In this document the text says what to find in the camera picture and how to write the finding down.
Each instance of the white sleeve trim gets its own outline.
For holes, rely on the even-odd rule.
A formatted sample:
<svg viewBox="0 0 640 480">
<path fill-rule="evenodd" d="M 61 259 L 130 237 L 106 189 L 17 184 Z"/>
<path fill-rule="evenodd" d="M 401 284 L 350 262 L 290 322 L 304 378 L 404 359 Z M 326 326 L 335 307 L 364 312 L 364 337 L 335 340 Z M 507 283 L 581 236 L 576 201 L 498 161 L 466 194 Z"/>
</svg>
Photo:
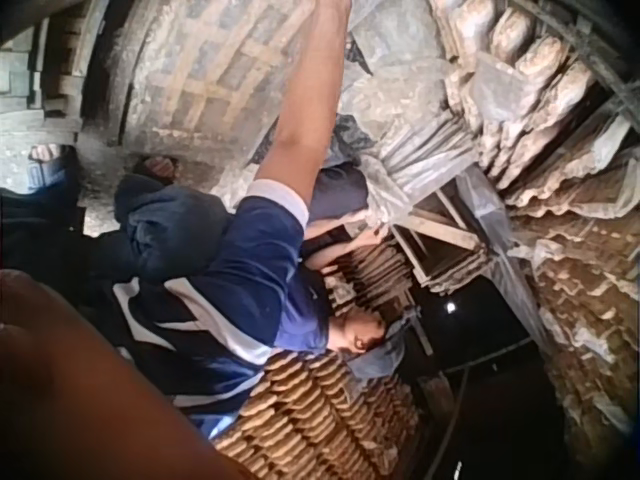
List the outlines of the white sleeve trim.
<svg viewBox="0 0 640 480">
<path fill-rule="evenodd" d="M 285 184 L 262 178 L 254 181 L 247 191 L 247 197 L 263 197 L 286 208 L 302 225 L 307 228 L 309 209 L 304 200 Z"/>
</svg>

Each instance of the raised arm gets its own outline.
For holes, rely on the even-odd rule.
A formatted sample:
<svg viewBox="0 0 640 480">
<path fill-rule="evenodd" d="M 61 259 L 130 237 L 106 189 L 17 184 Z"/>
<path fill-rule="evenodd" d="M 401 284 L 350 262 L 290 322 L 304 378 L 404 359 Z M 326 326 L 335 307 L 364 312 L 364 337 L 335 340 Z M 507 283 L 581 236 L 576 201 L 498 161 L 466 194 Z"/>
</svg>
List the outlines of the raised arm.
<svg viewBox="0 0 640 480">
<path fill-rule="evenodd" d="M 350 11 L 351 0 L 316 0 L 273 146 L 256 176 L 288 186 L 307 205 L 335 126 Z"/>
</svg>

